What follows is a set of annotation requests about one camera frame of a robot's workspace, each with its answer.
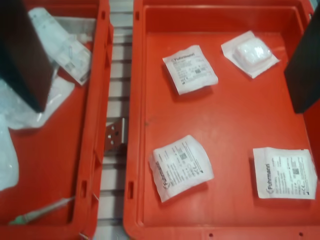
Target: red plastic crate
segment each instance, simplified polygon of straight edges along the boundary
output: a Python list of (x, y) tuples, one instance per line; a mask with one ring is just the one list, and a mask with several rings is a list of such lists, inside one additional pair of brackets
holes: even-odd
[[(253, 165), (253, 148), (312, 149), (320, 173), (320, 101), (295, 114), (284, 76), (312, 12), (308, 0), (134, 2), (124, 199), (131, 237), (319, 239), (319, 189), (316, 200), (260, 199)], [(249, 30), (280, 59), (255, 79), (221, 50)], [(192, 45), (200, 45), (219, 83), (179, 96), (162, 58)], [(149, 157), (189, 134), (206, 150), (214, 179), (161, 203)]]
[[(2, 239), (81, 239), (92, 237), (98, 204), (113, 47), (106, 0), (26, 0), (28, 10), (44, 7), (53, 16), (96, 18), (89, 81), (74, 91), (39, 129), (11, 130), (19, 162), (19, 182), (0, 192)], [(66, 72), (59, 74), (73, 81)], [(16, 216), (61, 198), (68, 206), (28, 225), (8, 226)]]

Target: metal bracket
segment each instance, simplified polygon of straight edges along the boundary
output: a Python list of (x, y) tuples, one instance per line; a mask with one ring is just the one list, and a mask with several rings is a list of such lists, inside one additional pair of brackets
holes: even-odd
[(128, 143), (128, 121), (125, 118), (105, 128), (104, 152), (127, 150)]

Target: white sealed pouch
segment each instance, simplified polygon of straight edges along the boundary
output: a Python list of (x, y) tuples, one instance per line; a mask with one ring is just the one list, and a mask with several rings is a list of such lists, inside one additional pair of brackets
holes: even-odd
[(57, 76), (51, 84), (44, 112), (35, 112), (7, 83), (0, 79), (0, 114), (9, 128), (40, 128), (74, 90), (75, 84)]
[(33, 8), (28, 14), (45, 52), (80, 85), (85, 84), (90, 75), (91, 52), (45, 8)]
[(253, 156), (259, 198), (316, 198), (318, 178), (309, 150), (264, 147), (253, 149)]
[(205, 149), (191, 135), (155, 149), (149, 163), (161, 202), (214, 178)]
[(218, 83), (218, 77), (198, 45), (164, 57), (163, 61), (179, 95)]
[(0, 114), (0, 191), (17, 185), (19, 164), (5, 117)]
[(252, 31), (221, 45), (224, 56), (253, 79), (279, 62)]

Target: red plastic surface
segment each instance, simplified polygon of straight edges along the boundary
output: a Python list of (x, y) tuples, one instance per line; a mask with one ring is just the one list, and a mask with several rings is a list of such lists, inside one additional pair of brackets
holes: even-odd
[[(45, 7), (53, 16), (96, 18), (89, 81), (74, 91), (47, 123), (32, 130), (11, 130), (19, 162), (19, 182), (0, 192), (2, 239), (80, 239), (97, 226), (98, 198), (107, 117), (113, 27), (108, 1), (26, 1), (27, 9)], [(61, 70), (59, 75), (73, 81)], [(66, 207), (28, 225), (7, 226), (15, 217), (61, 198)]]
[[(260, 199), (253, 165), (253, 148), (319, 148), (320, 105), (295, 114), (284, 76), (309, 13), (307, 0), (135, 1), (124, 205), (131, 237), (319, 239), (319, 189), (312, 201)], [(249, 30), (280, 59), (255, 79), (221, 50)], [(191, 45), (200, 45), (219, 83), (179, 96), (162, 58)], [(161, 203), (148, 158), (189, 134), (206, 150), (214, 179)]]

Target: clear plastic bag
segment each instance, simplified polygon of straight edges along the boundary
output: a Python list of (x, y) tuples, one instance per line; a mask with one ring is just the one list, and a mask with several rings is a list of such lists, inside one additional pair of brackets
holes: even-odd
[(40, 128), (71, 94), (75, 84), (57, 76), (51, 85), (44, 112), (35, 112), (7, 83), (0, 79), (0, 114), (11, 129)]
[(5, 117), (0, 115), (0, 191), (15, 186), (19, 180), (19, 164)]
[(252, 31), (247, 31), (221, 45), (223, 55), (253, 79), (279, 60)]

